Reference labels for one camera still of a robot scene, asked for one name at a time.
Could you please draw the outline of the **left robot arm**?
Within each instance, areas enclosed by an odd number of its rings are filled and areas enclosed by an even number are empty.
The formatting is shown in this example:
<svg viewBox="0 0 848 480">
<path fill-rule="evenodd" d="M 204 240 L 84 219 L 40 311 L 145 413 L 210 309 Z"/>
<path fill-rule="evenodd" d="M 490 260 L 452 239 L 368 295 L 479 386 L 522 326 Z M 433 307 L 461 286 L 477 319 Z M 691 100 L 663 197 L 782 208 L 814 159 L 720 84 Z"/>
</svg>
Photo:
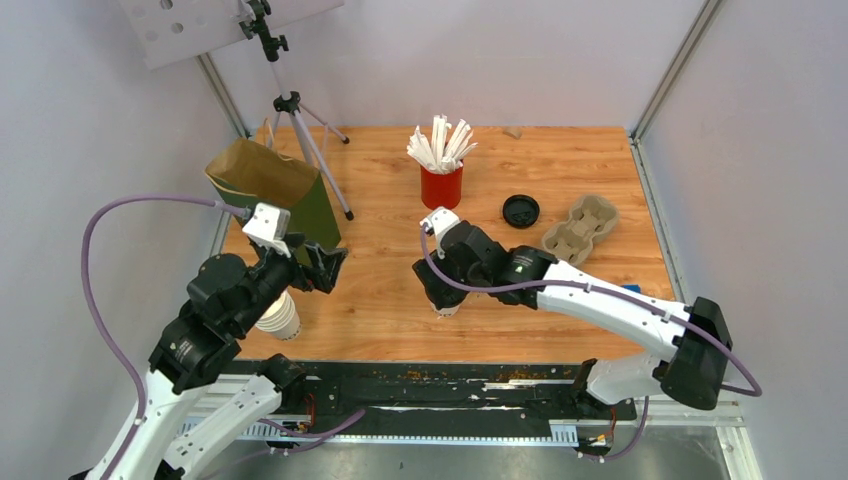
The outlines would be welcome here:
<svg viewBox="0 0 848 480">
<path fill-rule="evenodd" d="M 194 406 L 240 353 L 240 341 L 282 307 L 288 288 L 329 293 L 345 248 L 304 245 L 307 265 L 288 255 L 282 239 L 253 236 L 259 253 L 249 266 L 238 255 L 209 257 L 187 291 L 188 301 L 162 331 L 140 377 L 136 409 L 118 438 L 80 479 L 197 479 L 249 426 L 276 409 L 298 411 L 306 400 L 305 371 L 282 354 L 263 361 L 239 391 L 198 425 L 177 433 Z"/>
</svg>

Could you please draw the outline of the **white paper coffee cup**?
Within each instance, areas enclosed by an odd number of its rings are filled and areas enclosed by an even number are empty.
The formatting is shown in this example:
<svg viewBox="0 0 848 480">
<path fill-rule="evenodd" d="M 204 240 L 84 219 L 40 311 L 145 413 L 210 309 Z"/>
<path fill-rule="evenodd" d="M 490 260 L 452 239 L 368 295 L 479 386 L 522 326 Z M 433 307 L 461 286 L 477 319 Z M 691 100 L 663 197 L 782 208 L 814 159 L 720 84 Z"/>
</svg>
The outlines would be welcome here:
<svg viewBox="0 0 848 480">
<path fill-rule="evenodd" d="M 455 315 L 460 310 L 460 307 L 461 307 L 460 304 L 453 305 L 453 306 L 446 306 L 446 307 L 438 307 L 434 303 L 431 303 L 430 306 L 431 306 L 433 312 L 435 314 L 437 314 L 439 317 L 451 317 L 451 316 Z"/>
</svg>

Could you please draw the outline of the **stack of white cups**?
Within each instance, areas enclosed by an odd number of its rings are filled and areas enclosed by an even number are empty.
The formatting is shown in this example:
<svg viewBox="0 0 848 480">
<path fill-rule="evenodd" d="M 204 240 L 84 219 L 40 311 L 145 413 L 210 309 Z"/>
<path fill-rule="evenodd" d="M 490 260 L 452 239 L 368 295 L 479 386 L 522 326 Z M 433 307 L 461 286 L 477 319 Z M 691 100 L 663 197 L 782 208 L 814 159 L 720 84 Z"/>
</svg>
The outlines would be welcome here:
<svg viewBox="0 0 848 480">
<path fill-rule="evenodd" d="M 255 327 L 283 341 L 293 340 L 300 334 L 300 316 L 288 291 L 284 291 L 266 310 Z"/>
</svg>

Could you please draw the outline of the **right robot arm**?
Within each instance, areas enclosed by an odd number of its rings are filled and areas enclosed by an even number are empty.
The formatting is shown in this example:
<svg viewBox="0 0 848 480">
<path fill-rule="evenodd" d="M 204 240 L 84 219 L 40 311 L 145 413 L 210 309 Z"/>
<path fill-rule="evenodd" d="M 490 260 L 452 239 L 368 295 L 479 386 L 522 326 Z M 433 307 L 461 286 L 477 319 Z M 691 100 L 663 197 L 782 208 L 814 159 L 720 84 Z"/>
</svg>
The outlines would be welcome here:
<svg viewBox="0 0 848 480">
<path fill-rule="evenodd" d="M 504 305 L 574 317 L 642 347 L 639 355 L 581 364 L 570 392 L 580 415 L 596 417 L 624 399 L 657 394 L 698 410 L 716 407 L 733 346 L 718 303 L 657 299 L 534 247 L 506 250 L 447 210 L 421 221 L 420 241 L 430 237 L 435 249 L 413 270 L 435 311 L 452 314 L 469 294 L 480 293 Z"/>
</svg>

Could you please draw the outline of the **green paper bag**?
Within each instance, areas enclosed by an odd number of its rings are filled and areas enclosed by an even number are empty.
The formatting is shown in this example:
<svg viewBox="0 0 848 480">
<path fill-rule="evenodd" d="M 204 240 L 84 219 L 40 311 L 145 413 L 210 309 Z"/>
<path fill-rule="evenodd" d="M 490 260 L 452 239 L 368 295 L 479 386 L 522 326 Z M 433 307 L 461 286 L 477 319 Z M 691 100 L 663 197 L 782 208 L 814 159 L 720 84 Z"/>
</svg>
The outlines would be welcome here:
<svg viewBox="0 0 848 480">
<path fill-rule="evenodd" d="M 204 173 L 226 203 L 254 207 L 267 203 L 290 211 L 288 230 L 330 250 L 341 233 L 320 170 L 239 138 L 221 151 Z"/>
</svg>

